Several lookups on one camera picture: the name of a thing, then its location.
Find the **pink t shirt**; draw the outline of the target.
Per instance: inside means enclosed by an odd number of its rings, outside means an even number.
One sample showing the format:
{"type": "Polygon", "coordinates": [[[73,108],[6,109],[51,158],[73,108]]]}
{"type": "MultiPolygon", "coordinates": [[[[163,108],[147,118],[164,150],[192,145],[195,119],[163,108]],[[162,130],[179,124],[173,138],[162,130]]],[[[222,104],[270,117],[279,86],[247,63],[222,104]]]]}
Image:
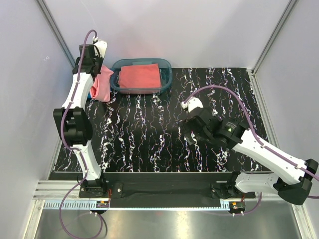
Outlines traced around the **pink t shirt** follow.
{"type": "Polygon", "coordinates": [[[101,73],[97,75],[92,87],[90,88],[90,96],[94,100],[101,102],[110,101],[110,77],[114,72],[103,65],[101,73]]]}

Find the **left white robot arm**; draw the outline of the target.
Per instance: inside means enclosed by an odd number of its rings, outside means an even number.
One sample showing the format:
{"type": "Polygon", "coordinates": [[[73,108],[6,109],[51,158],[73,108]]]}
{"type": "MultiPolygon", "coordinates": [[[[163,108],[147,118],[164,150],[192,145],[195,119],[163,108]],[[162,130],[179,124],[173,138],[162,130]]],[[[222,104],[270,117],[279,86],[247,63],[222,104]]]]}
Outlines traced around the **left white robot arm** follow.
{"type": "Polygon", "coordinates": [[[85,113],[85,105],[94,80],[101,73],[107,43],[96,40],[80,45],[80,57],[72,70],[73,82],[62,107],[54,109],[53,118],[64,146],[76,155],[83,178],[80,192],[103,197],[108,185],[92,148],[93,128],[85,113]]]}

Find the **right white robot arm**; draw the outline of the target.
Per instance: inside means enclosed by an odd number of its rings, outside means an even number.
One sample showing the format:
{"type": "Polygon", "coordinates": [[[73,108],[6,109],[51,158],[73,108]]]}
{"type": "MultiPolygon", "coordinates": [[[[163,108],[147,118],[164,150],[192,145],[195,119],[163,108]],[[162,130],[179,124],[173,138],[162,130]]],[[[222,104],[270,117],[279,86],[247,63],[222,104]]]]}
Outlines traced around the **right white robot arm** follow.
{"type": "Polygon", "coordinates": [[[204,142],[244,154],[271,170],[271,173],[233,172],[225,183],[212,184],[214,196],[221,199],[258,192],[278,195],[281,199],[302,205],[310,195],[318,163],[313,159],[292,157],[258,136],[244,122],[219,119],[204,107],[188,108],[180,123],[189,144],[204,142]]]}

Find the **clear blue plastic bin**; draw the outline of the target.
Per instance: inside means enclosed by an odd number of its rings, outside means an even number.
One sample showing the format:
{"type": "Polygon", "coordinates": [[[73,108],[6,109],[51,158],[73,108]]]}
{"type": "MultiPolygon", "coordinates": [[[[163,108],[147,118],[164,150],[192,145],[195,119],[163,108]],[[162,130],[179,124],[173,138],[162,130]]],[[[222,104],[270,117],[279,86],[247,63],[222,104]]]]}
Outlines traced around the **clear blue plastic bin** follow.
{"type": "Polygon", "coordinates": [[[160,94],[172,84],[171,64],[161,58],[122,59],[112,70],[110,85],[121,94],[160,94]]]}

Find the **folded coral red t shirt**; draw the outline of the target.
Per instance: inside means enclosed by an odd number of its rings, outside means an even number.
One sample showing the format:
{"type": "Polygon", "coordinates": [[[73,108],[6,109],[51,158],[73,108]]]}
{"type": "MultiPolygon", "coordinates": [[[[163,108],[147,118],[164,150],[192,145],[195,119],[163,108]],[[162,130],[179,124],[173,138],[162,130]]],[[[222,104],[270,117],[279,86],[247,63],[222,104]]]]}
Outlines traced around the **folded coral red t shirt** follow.
{"type": "Polygon", "coordinates": [[[120,88],[159,88],[160,69],[157,63],[121,67],[118,84],[120,88]]]}

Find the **black marble pattern mat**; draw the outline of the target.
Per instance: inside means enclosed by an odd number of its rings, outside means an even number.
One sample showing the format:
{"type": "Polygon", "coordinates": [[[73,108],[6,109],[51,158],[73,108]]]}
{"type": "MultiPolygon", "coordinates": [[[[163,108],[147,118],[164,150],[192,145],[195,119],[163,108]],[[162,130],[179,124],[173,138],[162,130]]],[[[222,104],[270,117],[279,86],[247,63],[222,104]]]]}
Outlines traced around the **black marble pattern mat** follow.
{"type": "Polygon", "coordinates": [[[162,94],[122,95],[112,91],[108,103],[89,100],[86,114],[93,126],[92,147],[104,172],[266,171],[253,159],[225,147],[190,145],[178,123],[187,114],[181,102],[198,94],[218,117],[245,120],[247,108],[256,133],[267,139],[257,89],[245,68],[174,68],[172,85],[162,94]]]}

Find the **right small connector board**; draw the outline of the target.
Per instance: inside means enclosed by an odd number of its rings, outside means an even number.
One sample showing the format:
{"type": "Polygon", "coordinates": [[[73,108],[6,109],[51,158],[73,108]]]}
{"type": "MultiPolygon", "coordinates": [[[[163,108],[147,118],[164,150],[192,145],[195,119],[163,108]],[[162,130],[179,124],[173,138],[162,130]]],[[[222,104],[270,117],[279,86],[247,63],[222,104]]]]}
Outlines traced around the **right small connector board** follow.
{"type": "Polygon", "coordinates": [[[232,210],[245,211],[246,203],[244,201],[232,202],[230,208],[232,210]]]}

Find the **small connector board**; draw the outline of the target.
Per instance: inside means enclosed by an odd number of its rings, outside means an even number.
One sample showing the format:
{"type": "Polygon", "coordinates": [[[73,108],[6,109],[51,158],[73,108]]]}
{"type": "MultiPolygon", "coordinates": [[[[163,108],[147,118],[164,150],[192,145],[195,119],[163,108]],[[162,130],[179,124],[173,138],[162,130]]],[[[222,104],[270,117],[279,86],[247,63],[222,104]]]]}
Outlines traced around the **small connector board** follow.
{"type": "Polygon", "coordinates": [[[97,203],[96,203],[96,208],[108,209],[109,206],[110,206],[110,202],[109,201],[97,201],[97,203]]]}
{"type": "Polygon", "coordinates": [[[246,203],[244,201],[232,202],[230,208],[232,210],[245,211],[246,203]]]}

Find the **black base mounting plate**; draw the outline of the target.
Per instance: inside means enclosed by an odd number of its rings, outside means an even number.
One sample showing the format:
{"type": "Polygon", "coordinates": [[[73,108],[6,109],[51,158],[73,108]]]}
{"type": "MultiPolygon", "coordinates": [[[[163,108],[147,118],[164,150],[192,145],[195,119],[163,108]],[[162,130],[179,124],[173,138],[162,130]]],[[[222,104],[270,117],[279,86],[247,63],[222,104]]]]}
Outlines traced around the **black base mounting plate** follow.
{"type": "Polygon", "coordinates": [[[81,198],[108,198],[111,209],[196,210],[219,207],[213,197],[212,185],[228,181],[231,172],[188,173],[120,173],[104,174],[106,188],[111,192],[89,193],[80,189],[81,198]]]}

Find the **left small connector board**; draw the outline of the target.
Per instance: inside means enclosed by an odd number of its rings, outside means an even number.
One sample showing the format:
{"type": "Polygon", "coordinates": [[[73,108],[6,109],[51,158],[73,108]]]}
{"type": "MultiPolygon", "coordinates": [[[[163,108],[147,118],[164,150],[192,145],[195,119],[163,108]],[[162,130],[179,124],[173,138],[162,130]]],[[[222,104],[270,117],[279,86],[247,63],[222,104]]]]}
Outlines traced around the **left small connector board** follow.
{"type": "Polygon", "coordinates": [[[110,202],[109,201],[97,201],[97,203],[96,203],[96,208],[108,209],[109,206],[110,206],[110,202]]]}

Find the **left aluminium frame post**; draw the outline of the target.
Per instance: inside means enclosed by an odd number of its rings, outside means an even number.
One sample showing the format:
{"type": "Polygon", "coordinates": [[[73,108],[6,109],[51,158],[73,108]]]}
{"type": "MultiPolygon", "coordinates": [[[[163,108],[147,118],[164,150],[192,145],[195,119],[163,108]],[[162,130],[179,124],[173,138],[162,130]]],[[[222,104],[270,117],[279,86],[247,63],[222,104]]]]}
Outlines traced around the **left aluminium frame post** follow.
{"type": "Polygon", "coordinates": [[[52,34],[54,35],[55,39],[57,40],[64,56],[66,57],[68,63],[70,64],[71,68],[73,69],[75,66],[76,60],[75,60],[73,54],[71,53],[71,50],[68,47],[64,37],[62,36],[62,33],[61,33],[46,1],[35,0],[35,3],[39,7],[40,12],[42,13],[42,15],[43,15],[44,19],[46,20],[52,34]]]}

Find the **aluminium frame post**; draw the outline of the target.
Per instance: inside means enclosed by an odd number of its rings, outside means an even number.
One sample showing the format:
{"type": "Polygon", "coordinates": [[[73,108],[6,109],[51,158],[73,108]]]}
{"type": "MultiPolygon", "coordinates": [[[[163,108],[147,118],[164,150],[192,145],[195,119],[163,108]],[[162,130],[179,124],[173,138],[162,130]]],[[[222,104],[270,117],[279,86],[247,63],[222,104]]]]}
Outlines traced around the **aluminium frame post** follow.
{"type": "Polygon", "coordinates": [[[71,50],[68,47],[64,37],[62,36],[62,33],[61,33],[46,1],[35,0],[35,3],[39,7],[40,12],[42,13],[42,15],[43,15],[44,19],[46,20],[52,34],[54,35],[55,39],[57,40],[64,56],[66,57],[68,63],[70,64],[71,68],[73,69],[75,66],[76,60],[75,60],[73,54],[71,53],[71,50]]]}
{"type": "Polygon", "coordinates": [[[289,19],[291,13],[293,12],[294,8],[296,7],[298,0],[289,0],[283,13],[281,14],[274,30],[272,31],[265,47],[263,48],[260,56],[257,59],[254,67],[251,69],[253,75],[256,75],[258,70],[260,69],[261,65],[263,64],[265,58],[267,57],[268,53],[270,52],[272,46],[274,45],[276,39],[278,38],[281,30],[283,29],[284,25],[286,24],[287,20],[289,19]]]}

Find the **aluminium rail front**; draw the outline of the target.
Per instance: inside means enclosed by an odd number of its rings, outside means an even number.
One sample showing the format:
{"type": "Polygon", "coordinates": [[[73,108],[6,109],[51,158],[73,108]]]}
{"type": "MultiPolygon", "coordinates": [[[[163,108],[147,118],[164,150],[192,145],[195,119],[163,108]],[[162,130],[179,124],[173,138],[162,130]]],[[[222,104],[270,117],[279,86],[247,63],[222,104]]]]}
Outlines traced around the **aluminium rail front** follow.
{"type": "Polygon", "coordinates": [[[88,209],[113,211],[230,211],[239,198],[214,199],[209,189],[196,191],[129,191],[123,183],[113,183],[108,193],[89,195],[80,192],[74,181],[39,181],[33,198],[44,200],[47,209],[88,209]],[[109,201],[108,209],[96,208],[97,201],[109,201]]]}

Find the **right aluminium frame post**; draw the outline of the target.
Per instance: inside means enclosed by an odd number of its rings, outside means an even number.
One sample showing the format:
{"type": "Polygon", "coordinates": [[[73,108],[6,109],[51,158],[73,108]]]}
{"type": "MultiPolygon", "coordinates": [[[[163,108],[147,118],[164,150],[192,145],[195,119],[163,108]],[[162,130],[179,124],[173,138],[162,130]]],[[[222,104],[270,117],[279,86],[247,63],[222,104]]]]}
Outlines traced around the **right aluminium frame post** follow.
{"type": "Polygon", "coordinates": [[[261,65],[263,64],[265,58],[267,57],[268,53],[270,52],[272,46],[274,45],[276,39],[278,38],[281,30],[283,29],[284,25],[286,24],[287,20],[289,19],[291,13],[293,12],[294,8],[296,7],[298,0],[289,0],[283,13],[281,14],[274,30],[272,31],[265,47],[263,48],[260,56],[257,59],[254,67],[251,69],[253,75],[256,75],[258,70],[260,69],[261,65]]]}

